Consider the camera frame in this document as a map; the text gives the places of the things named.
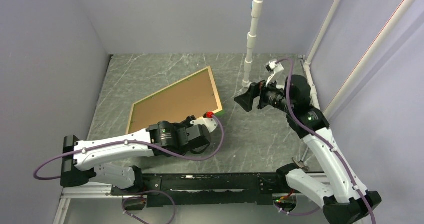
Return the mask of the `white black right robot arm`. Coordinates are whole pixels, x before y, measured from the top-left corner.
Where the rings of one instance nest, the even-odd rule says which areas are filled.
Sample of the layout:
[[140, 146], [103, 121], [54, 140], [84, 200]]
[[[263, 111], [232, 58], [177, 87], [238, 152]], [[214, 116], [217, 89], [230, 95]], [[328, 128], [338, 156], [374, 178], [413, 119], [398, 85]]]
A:
[[293, 75], [285, 87], [275, 83], [252, 83], [247, 92], [234, 98], [250, 112], [255, 98], [257, 108], [268, 105], [286, 113], [289, 126], [315, 154], [329, 184], [325, 185], [307, 174], [299, 164], [291, 163], [277, 169], [275, 184], [282, 191], [294, 189], [315, 202], [331, 224], [354, 224], [369, 216], [382, 202], [378, 191], [370, 191], [354, 173], [337, 145], [330, 124], [323, 113], [311, 104], [311, 87], [307, 79]]

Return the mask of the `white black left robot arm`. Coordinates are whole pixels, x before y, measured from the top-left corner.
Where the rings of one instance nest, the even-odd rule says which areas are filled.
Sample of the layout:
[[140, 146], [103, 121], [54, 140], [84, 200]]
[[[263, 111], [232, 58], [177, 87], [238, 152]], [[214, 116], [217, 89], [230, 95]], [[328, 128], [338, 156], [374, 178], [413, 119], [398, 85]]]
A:
[[181, 123], [160, 121], [130, 134], [100, 140], [65, 136], [60, 184], [76, 187], [90, 181], [103, 182], [137, 194], [144, 187], [141, 168], [119, 167], [112, 161], [200, 153], [210, 145], [211, 133], [217, 126], [214, 118], [189, 116]]

